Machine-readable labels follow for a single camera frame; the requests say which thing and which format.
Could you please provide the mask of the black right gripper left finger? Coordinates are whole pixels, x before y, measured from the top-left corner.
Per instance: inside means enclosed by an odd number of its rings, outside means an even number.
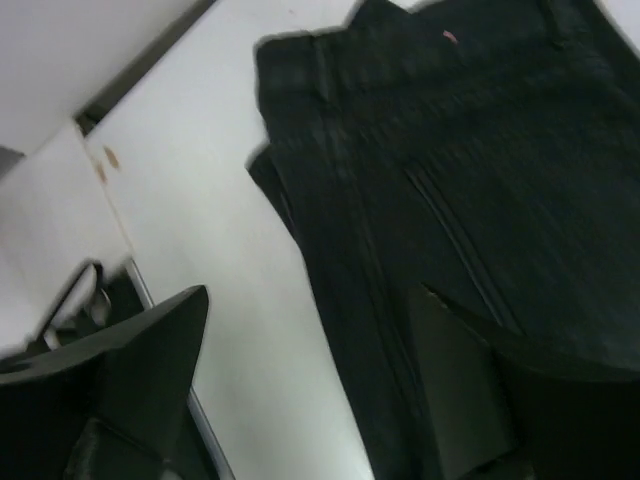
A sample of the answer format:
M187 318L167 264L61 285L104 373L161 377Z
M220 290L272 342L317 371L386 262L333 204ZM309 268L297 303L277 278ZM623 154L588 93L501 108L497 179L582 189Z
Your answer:
M197 285L55 350L2 359L2 478L161 478L208 309Z

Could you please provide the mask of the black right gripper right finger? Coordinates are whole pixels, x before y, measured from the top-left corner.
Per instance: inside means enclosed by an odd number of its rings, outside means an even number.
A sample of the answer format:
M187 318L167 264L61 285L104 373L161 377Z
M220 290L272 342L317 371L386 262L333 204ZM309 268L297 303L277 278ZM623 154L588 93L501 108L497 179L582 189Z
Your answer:
M408 317L448 479L635 479L639 375L549 349L423 286Z

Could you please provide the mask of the black denim trousers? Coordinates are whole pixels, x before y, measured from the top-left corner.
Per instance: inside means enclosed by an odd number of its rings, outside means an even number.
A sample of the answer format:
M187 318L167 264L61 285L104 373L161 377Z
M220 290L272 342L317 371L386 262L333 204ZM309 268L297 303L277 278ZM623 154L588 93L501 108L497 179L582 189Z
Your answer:
M639 60L593 1L366 1L255 50L252 179L303 256L378 479L448 479L423 286L639 375Z

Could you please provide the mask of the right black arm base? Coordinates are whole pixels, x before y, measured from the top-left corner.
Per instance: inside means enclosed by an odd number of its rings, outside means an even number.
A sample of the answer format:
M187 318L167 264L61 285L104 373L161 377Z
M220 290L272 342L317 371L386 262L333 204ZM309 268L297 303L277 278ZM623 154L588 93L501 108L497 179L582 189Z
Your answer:
M27 337L27 351L50 351L121 323L153 305L131 257L111 273L100 261L86 259L56 295L36 332Z

